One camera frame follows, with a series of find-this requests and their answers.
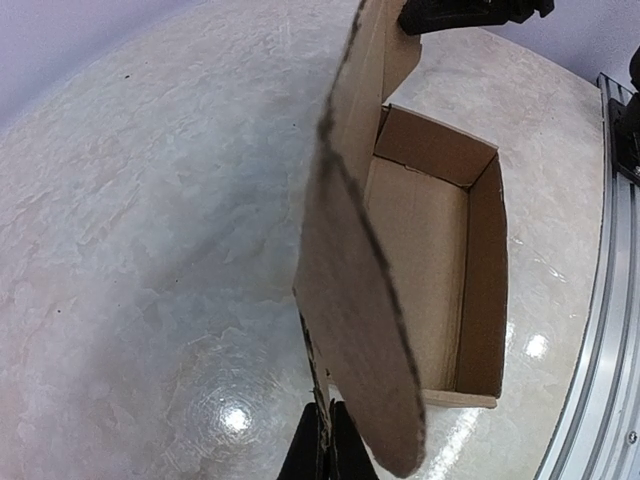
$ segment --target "marble table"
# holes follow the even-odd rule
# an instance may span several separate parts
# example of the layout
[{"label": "marble table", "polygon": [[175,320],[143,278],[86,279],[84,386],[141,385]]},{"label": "marble table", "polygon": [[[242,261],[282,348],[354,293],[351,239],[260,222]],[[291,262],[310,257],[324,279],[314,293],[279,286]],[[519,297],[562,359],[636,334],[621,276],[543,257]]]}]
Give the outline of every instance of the marble table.
[{"label": "marble table", "polygon": [[[275,478],[311,399],[290,287],[355,6],[203,4],[0,137],[2,480]],[[524,480],[589,309],[599,94],[483,30],[423,45],[391,101],[500,147],[510,294],[498,408],[429,408],[414,478]]]}]

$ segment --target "brown box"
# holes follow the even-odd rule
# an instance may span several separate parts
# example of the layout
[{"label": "brown box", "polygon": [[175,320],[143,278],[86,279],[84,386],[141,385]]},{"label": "brown box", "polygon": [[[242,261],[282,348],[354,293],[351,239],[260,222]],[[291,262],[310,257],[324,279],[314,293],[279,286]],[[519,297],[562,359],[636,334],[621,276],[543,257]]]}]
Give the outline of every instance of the brown box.
[{"label": "brown box", "polygon": [[424,456],[423,402],[496,406],[507,251],[496,147],[381,106],[420,57],[400,6],[363,0],[354,19],[318,125],[294,291],[318,401],[326,370],[378,462],[407,476]]}]

